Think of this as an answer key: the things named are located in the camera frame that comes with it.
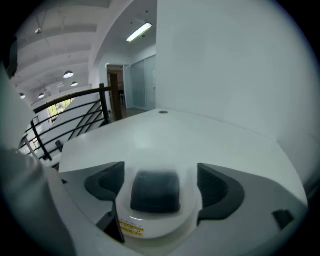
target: handrail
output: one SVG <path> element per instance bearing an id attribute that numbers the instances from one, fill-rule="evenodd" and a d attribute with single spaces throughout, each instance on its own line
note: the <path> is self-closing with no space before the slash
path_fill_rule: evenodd
<path id="1" fill-rule="evenodd" d="M 72 121 L 74 121 L 74 120 L 77 120 L 77 119 L 79 119 L 79 118 L 84 118 L 84 117 L 86 117 L 86 116 L 89 116 L 89 115 L 91 115 L 91 114 L 98 113 L 98 112 L 102 112 L 102 110 L 97 110 L 97 111 L 94 111 L 94 112 L 91 112 L 91 113 L 86 113 L 86 114 L 80 115 L 80 116 L 78 116 L 78 117 L 72 118 L 72 119 L 70 119 L 70 120 L 68 120 L 68 121 L 66 121 L 66 122 L 63 122 L 63 123 L 58 124 L 57 126 L 51 128 L 51 129 L 48 129 L 48 130 L 44 131 L 43 133 L 39 134 L 39 136 L 44 135 L 44 134 L 46 134 L 46 133 L 48 133 L 48 132 L 51 132 L 52 130 L 54 130 L 54 129 L 60 127 L 60 126 L 63 126 L 63 125 L 65 125 L 65 124 L 67 124 L 67 123 L 70 123 L 70 122 L 72 122 Z"/>
<path id="2" fill-rule="evenodd" d="M 56 116 L 62 115 L 62 114 L 64 114 L 64 113 L 68 112 L 68 111 L 75 110 L 75 109 L 78 109 L 78 108 L 81 108 L 81 107 L 84 107 L 84 106 L 87 106 L 87 105 L 90 105 L 90 104 L 93 104 L 93 103 L 97 103 L 97 102 L 99 102 L 99 101 L 100 101 L 100 100 L 96 100 L 96 101 L 92 101 L 92 102 L 89 102 L 89 103 L 86 103 L 86 104 L 82 104 L 82 105 L 75 106 L 75 107 L 73 107 L 73 108 L 67 109 L 67 110 L 65 110 L 65 111 L 63 111 L 63 112 L 61 112 L 61 113 L 59 113 L 59 114 L 55 114 L 55 115 L 53 115 L 53 116 L 51 116 L 51 117 L 49 117 L 49 118 L 47 118 L 47 119 L 42 120 L 41 122 L 39 122 L 39 123 L 37 124 L 37 126 L 38 126 L 38 125 L 41 125 L 42 123 L 44 123 L 44 122 L 46 122 L 46 121 L 48 121 L 48 120 L 50 120 L 50 119 L 52 119 L 52 118 L 54 118 L 54 117 L 56 117 Z"/>
<path id="3" fill-rule="evenodd" d="M 104 86 L 105 85 L 103 83 L 99 84 L 99 88 L 100 89 L 103 89 Z M 109 124 L 109 113 L 108 113 L 107 102 L 106 102 L 106 94 L 103 91 L 100 91 L 99 95 L 100 95 L 101 108 L 102 108 L 102 111 L 103 111 L 103 116 L 104 116 L 104 119 L 105 119 L 105 123 Z"/>
<path id="4" fill-rule="evenodd" d="M 84 91 L 80 91 L 80 92 L 76 92 L 73 94 L 69 94 L 66 96 L 63 96 L 61 98 L 57 98 L 54 99 L 53 101 L 50 101 L 42 106 L 39 106 L 37 108 L 35 108 L 33 111 L 38 114 L 39 112 L 41 112 L 42 110 L 47 109 L 48 107 L 51 107 L 52 105 L 58 104 L 60 102 L 64 102 L 76 97 L 80 97 L 80 96 L 85 96 L 85 95 L 89 95 L 89 94 L 94 94 L 94 93 L 100 93 L 100 92 L 108 92 L 111 91 L 110 87 L 99 87 L 97 89 L 91 89 L 91 90 L 84 90 Z"/>
<path id="5" fill-rule="evenodd" d="M 97 105 L 97 103 L 95 103 L 95 104 L 88 110 L 88 113 L 90 113 L 90 111 L 95 108 L 95 106 Z M 76 125 L 75 130 L 73 131 L 73 133 L 72 133 L 71 136 L 69 137 L 68 141 L 71 140 L 72 136 L 75 134 L 76 130 L 78 129 L 79 125 L 81 124 L 81 122 L 82 122 L 83 120 L 84 120 L 84 119 L 82 118 L 82 120 Z"/>
<path id="6" fill-rule="evenodd" d="M 35 127 L 35 124 L 34 124 L 34 121 L 33 121 L 33 120 L 31 121 L 31 127 L 32 127 L 32 129 L 33 129 L 33 132 L 34 132 L 34 134 L 35 134 L 35 137 L 37 138 L 37 140 L 38 140 L 38 142 L 39 142 L 39 144 L 40 144 L 40 147 L 42 148 L 42 150 L 43 150 L 43 152 L 44 152 L 44 156 L 45 156 L 46 158 L 48 158 L 50 161 L 52 161 L 51 156 L 48 154 L 48 151 L 47 151 L 47 149 L 45 148 L 45 145 L 42 143 L 42 141 L 41 141 L 41 139 L 40 139 L 40 137 L 39 137 L 39 135 L 38 135 L 38 132 L 37 132 L 37 129 L 36 129 L 36 127 Z"/>

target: ceiling beam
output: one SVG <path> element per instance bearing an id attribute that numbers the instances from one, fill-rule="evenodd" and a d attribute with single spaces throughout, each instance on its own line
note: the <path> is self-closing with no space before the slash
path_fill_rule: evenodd
<path id="1" fill-rule="evenodd" d="M 110 2 L 111 0 L 64 0 L 60 1 L 59 7 L 87 6 L 109 8 Z M 57 0 L 47 0 L 43 2 L 43 4 L 41 4 L 34 13 L 38 14 L 54 8 L 57 8 Z"/>
<path id="2" fill-rule="evenodd" d="M 19 72 L 23 71 L 24 69 L 28 68 L 31 65 L 35 65 L 42 61 L 47 61 L 48 63 L 52 63 L 53 65 L 56 65 L 56 63 L 50 59 L 56 58 L 62 55 L 72 55 L 77 53 L 84 53 L 89 52 L 91 50 L 91 45 L 74 45 L 68 48 L 69 52 L 66 52 L 65 49 L 62 49 L 60 51 L 54 50 L 54 55 L 52 55 L 52 52 L 47 52 L 42 54 L 42 56 L 35 56 L 34 58 L 18 64 L 17 74 L 19 75 Z"/>
<path id="3" fill-rule="evenodd" d="M 97 31 L 97 25 L 96 24 L 75 24 L 75 25 L 69 25 L 64 26 L 63 31 L 61 29 L 61 26 L 59 27 L 53 27 L 49 29 L 45 29 L 43 32 L 45 33 L 45 37 L 51 38 L 61 35 L 67 35 L 67 34 L 73 34 L 73 33 L 95 33 Z M 38 34 L 33 34 L 29 37 L 23 37 L 19 38 L 18 36 L 18 51 L 34 44 L 38 41 L 44 40 L 44 38 Z"/>
<path id="4" fill-rule="evenodd" d="M 54 73 L 57 70 L 61 70 L 61 68 L 66 70 L 72 70 L 75 66 L 84 66 L 84 69 L 88 69 L 88 60 L 80 60 L 77 62 L 74 61 L 73 63 L 66 61 L 64 63 L 61 63 L 60 66 L 55 66 L 41 70 L 35 74 L 31 74 L 27 77 L 24 77 L 23 79 L 19 78 L 19 75 L 15 75 L 11 80 L 13 83 L 17 84 L 17 87 L 24 87 L 24 83 L 29 82 L 30 80 L 40 79 L 41 77 L 44 77 L 47 74 Z"/>
<path id="5" fill-rule="evenodd" d="M 76 77 L 74 77 L 73 79 L 70 78 L 71 83 L 73 82 L 74 79 L 76 79 L 78 83 L 83 82 L 83 81 L 87 81 L 89 74 L 88 74 L 88 72 L 81 72 L 81 73 L 77 73 L 75 76 Z M 43 89 L 45 89 L 47 87 L 51 87 L 53 85 L 64 84 L 64 82 L 65 82 L 64 78 L 60 77 L 60 79 L 48 81 L 48 83 L 45 83 L 45 84 L 39 84 L 37 87 L 34 87 L 29 91 L 30 92 L 38 92 L 40 89 L 43 90 Z"/>

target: white wall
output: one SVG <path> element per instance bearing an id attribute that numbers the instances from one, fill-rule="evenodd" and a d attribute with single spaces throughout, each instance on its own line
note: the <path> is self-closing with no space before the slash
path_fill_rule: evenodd
<path id="1" fill-rule="evenodd" d="M 89 85 L 92 85 L 92 89 L 98 88 L 100 84 L 99 65 L 94 65 L 89 73 Z"/>
<path id="2" fill-rule="evenodd" d="M 137 38 L 128 45 L 128 54 L 132 65 L 156 55 L 156 35 L 157 29 L 152 27 L 150 31 L 145 33 L 144 38 Z"/>
<path id="3" fill-rule="evenodd" d="M 43 120 L 46 120 L 46 119 L 48 119 L 50 117 L 48 109 L 42 110 L 41 112 L 36 114 L 36 116 L 38 116 L 39 122 L 42 122 Z M 52 122 L 49 119 L 49 120 L 43 122 L 41 124 L 41 126 L 42 126 L 42 130 L 46 131 L 52 126 Z"/>
<path id="4" fill-rule="evenodd" d="M 35 113 L 20 99 L 0 62 L 0 148 L 17 149 Z"/>
<path id="5" fill-rule="evenodd" d="M 320 80 L 297 25 L 269 1 L 161 0 L 157 10 L 157 107 L 277 140 L 305 183 L 320 163 Z"/>
<path id="6" fill-rule="evenodd" d="M 107 51 L 100 63 L 104 64 L 104 68 L 106 67 L 107 63 L 110 63 L 110 65 L 131 64 L 131 59 L 128 55 L 128 49 L 126 47 L 122 47 L 117 50 Z"/>
<path id="7" fill-rule="evenodd" d="M 96 36 L 94 38 L 89 56 L 89 71 L 92 70 L 94 65 L 98 65 L 101 62 L 102 58 L 109 50 L 106 37 L 116 20 L 133 1 L 134 0 L 111 1 L 109 8 L 106 10 L 105 16 L 97 27 Z"/>

